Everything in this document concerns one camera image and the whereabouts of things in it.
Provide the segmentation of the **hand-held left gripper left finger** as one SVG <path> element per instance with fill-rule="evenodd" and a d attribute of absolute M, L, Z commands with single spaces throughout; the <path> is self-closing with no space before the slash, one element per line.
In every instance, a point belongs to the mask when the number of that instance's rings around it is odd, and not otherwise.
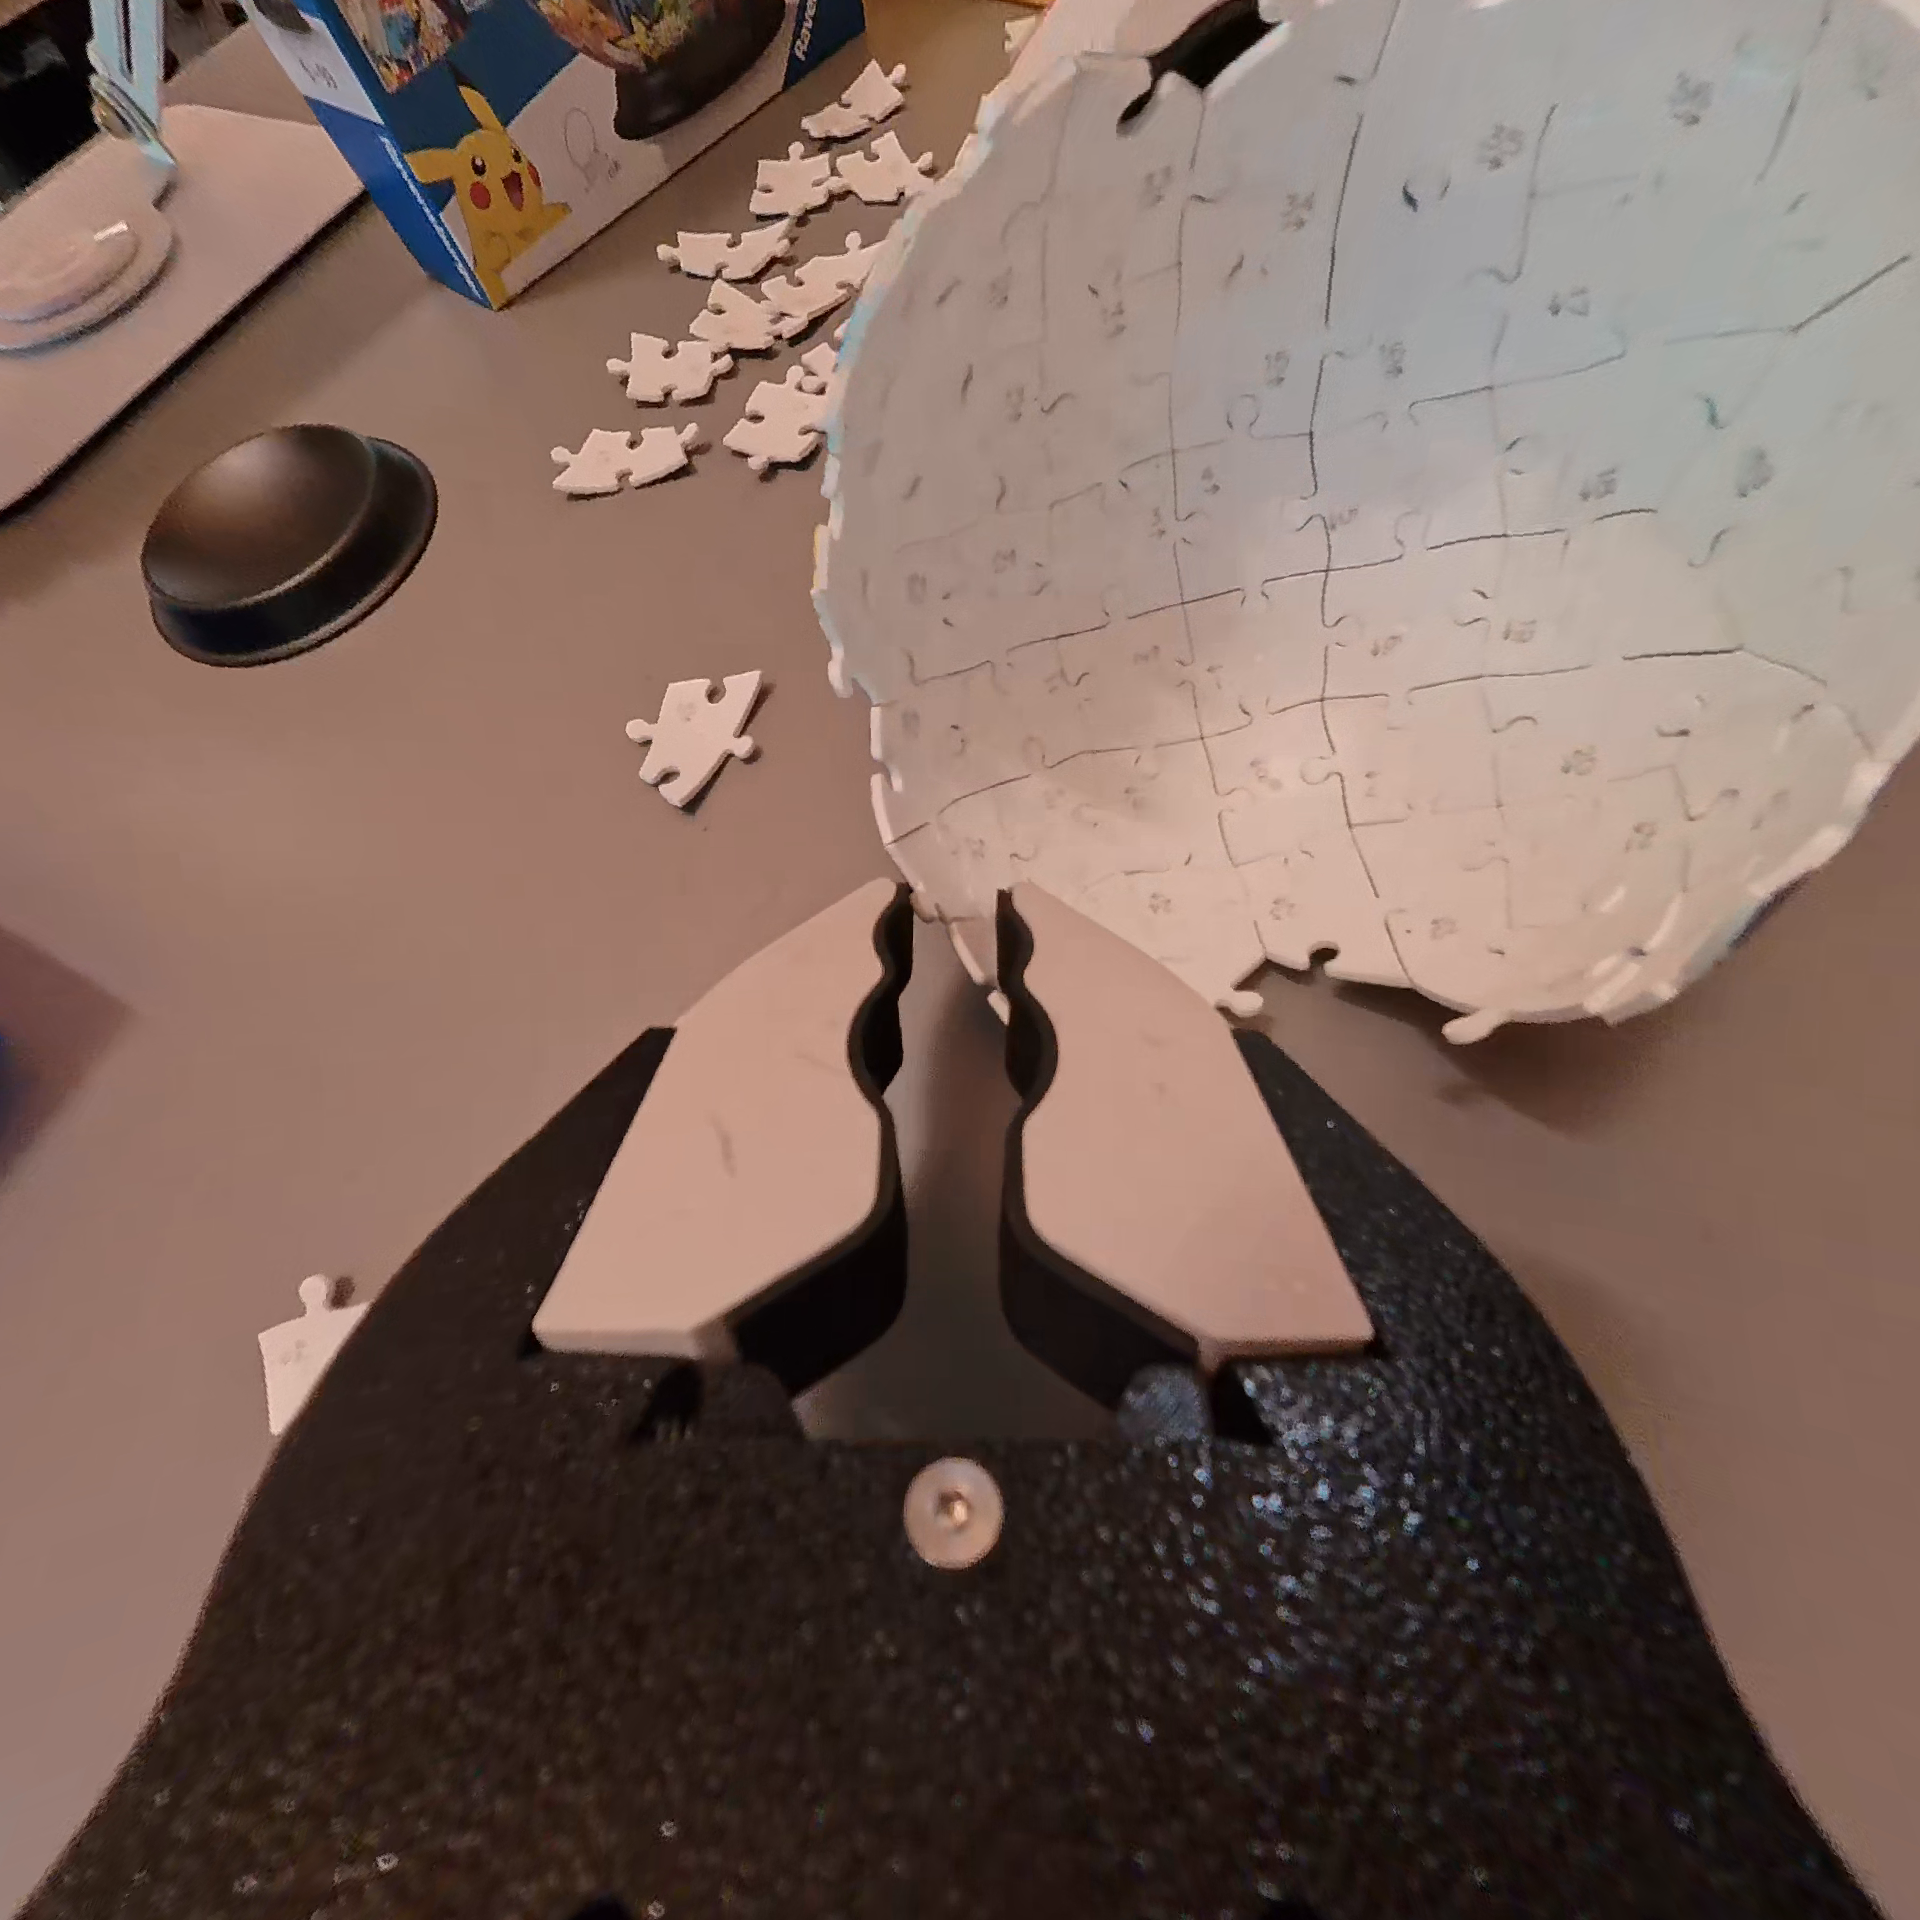
<path fill-rule="evenodd" d="M 653 1075 L 533 1319 L 545 1353 L 745 1362 L 797 1398 L 905 1301 L 885 1090 L 914 909 L 869 879 L 645 1036 Z"/>

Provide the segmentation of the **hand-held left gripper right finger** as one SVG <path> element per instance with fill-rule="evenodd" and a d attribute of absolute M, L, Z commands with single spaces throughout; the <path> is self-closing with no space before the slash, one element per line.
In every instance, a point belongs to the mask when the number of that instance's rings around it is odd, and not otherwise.
<path fill-rule="evenodd" d="M 1363 1353 L 1374 1319 L 1214 1001 L 1027 879 L 993 931 L 1018 1345 L 1103 1409 L 1143 1370 Z"/>

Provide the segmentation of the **unfinished white puzzle ball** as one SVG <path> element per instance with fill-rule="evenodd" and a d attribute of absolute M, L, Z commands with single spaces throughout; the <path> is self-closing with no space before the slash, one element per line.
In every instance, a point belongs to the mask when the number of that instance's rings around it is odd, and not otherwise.
<path fill-rule="evenodd" d="M 1914 748 L 1914 277 L 1914 4 L 1053 4 L 839 363 L 918 911 L 1669 1004 Z"/>

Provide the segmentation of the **curved white puzzle piece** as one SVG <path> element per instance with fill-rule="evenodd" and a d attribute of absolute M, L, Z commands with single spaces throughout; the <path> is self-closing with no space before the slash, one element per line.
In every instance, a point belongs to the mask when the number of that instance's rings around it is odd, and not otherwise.
<path fill-rule="evenodd" d="M 671 809 L 691 809 L 722 769 L 758 754 L 747 732 L 758 701 L 758 669 L 667 684 L 657 715 L 623 727 L 641 750 L 640 780 Z"/>
<path fill-rule="evenodd" d="M 299 1314 L 256 1335 L 270 1438 L 279 1441 L 288 1433 L 345 1341 L 368 1316 L 368 1305 L 352 1301 L 350 1293 L 345 1281 L 325 1274 L 305 1276 L 297 1287 Z"/>

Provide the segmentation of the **black round ball stand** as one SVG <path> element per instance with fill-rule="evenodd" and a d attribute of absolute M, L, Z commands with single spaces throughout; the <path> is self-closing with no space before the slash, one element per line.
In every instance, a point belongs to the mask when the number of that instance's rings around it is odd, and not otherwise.
<path fill-rule="evenodd" d="M 439 506 L 426 463 L 385 438 L 288 422 L 237 441 L 151 519 L 139 578 L 152 627 L 215 667 L 314 652 L 408 578 Z"/>

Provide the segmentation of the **pile of white puzzle pieces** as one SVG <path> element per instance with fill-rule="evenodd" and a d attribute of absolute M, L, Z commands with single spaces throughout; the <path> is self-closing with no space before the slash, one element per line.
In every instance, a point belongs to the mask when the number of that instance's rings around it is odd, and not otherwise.
<path fill-rule="evenodd" d="M 720 438 L 753 476 L 805 467 L 824 444 L 847 335 L 840 313 L 866 291 L 879 239 L 847 228 L 831 247 L 799 251 L 813 217 L 849 203 L 905 212 L 937 181 L 929 153 L 896 130 L 906 66 L 866 62 L 823 110 L 805 115 L 784 153 L 761 158 L 739 231 L 679 231 L 657 261 L 704 285 L 675 338 L 633 331 L 608 372 L 623 399 L 663 411 L 709 402 L 737 363 L 797 357 L 758 380 Z"/>

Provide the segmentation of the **blue printed puzzle box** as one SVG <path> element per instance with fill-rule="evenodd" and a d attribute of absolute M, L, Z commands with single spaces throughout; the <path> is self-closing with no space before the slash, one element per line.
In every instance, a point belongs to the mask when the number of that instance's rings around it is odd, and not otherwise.
<path fill-rule="evenodd" d="M 859 3 L 262 3 L 413 261 L 504 308 L 866 29 Z"/>

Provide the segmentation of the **white monitor stand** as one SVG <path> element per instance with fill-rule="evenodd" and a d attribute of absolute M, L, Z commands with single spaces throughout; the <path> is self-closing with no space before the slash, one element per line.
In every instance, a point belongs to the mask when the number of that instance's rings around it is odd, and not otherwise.
<path fill-rule="evenodd" d="M 3 211 L 2 350 L 73 340 L 130 308 L 176 238 L 159 205 L 177 159 L 159 123 L 163 4 L 90 3 L 93 134 Z"/>

